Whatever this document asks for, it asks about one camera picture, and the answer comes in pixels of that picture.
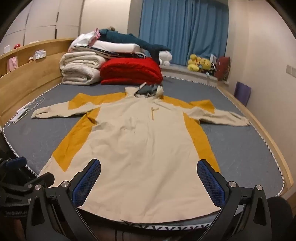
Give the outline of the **wall light switch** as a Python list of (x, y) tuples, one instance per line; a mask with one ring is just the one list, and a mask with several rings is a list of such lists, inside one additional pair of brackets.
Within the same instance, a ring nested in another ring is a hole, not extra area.
[(290, 65), (287, 65), (286, 73), (293, 76), (294, 78), (296, 78), (296, 68), (294, 68), (294, 67), (292, 67)]

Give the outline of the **red folded blanket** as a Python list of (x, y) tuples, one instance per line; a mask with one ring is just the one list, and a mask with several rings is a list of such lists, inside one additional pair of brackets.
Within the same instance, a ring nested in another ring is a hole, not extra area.
[(153, 85), (162, 81), (160, 67), (150, 57), (110, 59), (100, 68), (102, 85)]

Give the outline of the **white plush toy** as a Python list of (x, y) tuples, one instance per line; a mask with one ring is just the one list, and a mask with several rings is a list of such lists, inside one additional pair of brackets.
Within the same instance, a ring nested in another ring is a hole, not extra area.
[(172, 60), (172, 55), (169, 51), (159, 52), (159, 64), (164, 66), (170, 66), (170, 61)]

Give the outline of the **wooden bed frame headboard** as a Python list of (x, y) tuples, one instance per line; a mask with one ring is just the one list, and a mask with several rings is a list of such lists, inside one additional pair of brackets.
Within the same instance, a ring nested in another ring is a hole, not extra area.
[[(1, 126), (22, 106), (61, 83), (59, 62), (73, 40), (36, 42), (1, 55)], [(34, 53), (42, 49), (47, 56), (34, 60)], [(7, 72), (7, 61), (14, 56), (18, 58), (18, 68)]]

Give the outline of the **white wardrobe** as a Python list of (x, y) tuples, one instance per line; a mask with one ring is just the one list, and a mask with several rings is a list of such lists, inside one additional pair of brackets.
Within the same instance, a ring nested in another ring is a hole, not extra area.
[(127, 32), (130, 1), (31, 1), (13, 20), (1, 40), (5, 47), (34, 41), (74, 38), (95, 29)]

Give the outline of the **pink item on shelf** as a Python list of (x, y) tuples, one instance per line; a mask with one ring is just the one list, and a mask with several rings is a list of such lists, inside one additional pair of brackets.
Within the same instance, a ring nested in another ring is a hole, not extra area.
[(7, 61), (6, 70), (7, 72), (11, 72), (16, 68), (18, 68), (18, 58), (17, 56), (14, 56)]

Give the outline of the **beige and mustard large shirt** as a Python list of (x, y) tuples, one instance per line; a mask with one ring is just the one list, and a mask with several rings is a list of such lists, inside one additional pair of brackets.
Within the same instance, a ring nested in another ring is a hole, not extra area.
[(82, 205), (84, 211), (115, 221), (159, 223), (216, 212), (196, 171), (206, 159), (219, 165), (200, 122), (248, 126), (236, 113), (216, 109), (209, 100), (136, 97), (125, 92), (90, 96), (46, 106), (32, 118), (80, 119), (41, 170), (55, 184), (72, 179), (91, 159), (101, 174)]

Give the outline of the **purple bag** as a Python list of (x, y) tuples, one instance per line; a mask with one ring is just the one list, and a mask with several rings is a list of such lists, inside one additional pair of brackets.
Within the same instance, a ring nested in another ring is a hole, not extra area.
[(244, 106), (247, 106), (249, 98), (251, 96), (251, 87), (248, 85), (237, 82), (234, 90), (234, 97), (239, 100)]

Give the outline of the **white tissue pack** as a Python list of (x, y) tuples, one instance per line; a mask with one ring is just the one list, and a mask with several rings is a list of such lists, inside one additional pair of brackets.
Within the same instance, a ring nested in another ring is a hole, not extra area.
[(38, 60), (38, 59), (45, 58), (46, 56), (47, 56), (46, 51), (42, 49), (42, 50), (38, 50), (34, 53), (33, 59)]

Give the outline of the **teal shark plush toy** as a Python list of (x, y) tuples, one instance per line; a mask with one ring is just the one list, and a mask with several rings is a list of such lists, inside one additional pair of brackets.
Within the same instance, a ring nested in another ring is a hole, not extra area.
[(99, 30), (100, 41), (120, 43), (120, 44), (137, 44), (142, 49), (149, 52), (152, 59), (159, 65), (159, 53), (160, 51), (170, 51), (171, 49), (164, 45), (150, 44), (144, 40), (135, 37), (133, 34), (121, 34), (118, 31), (112, 31), (110, 29)]

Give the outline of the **yellow plush toy pile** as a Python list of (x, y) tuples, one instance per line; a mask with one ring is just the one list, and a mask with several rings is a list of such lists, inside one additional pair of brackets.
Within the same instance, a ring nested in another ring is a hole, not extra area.
[(212, 63), (209, 59), (191, 54), (187, 61), (187, 69), (192, 72), (210, 72), (212, 69)]

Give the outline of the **white folded bedding stack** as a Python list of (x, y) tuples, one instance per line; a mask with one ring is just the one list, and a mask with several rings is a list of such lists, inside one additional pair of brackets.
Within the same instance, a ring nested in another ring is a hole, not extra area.
[(146, 58), (144, 50), (139, 45), (129, 43), (112, 43), (98, 40), (98, 32), (92, 31), (86, 34), (79, 35), (68, 48), (69, 52), (73, 51), (88, 51), (94, 52), (97, 55), (112, 59), (112, 58)]

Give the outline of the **cream folded fleece blanket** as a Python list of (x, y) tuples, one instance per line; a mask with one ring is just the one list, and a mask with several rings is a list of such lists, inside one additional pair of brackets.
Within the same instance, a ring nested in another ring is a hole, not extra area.
[(106, 59), (94, 52), (69, 52), (62, 56), (59, 67), (62, 84), (87, 86), (100, 81), (100, 67)]

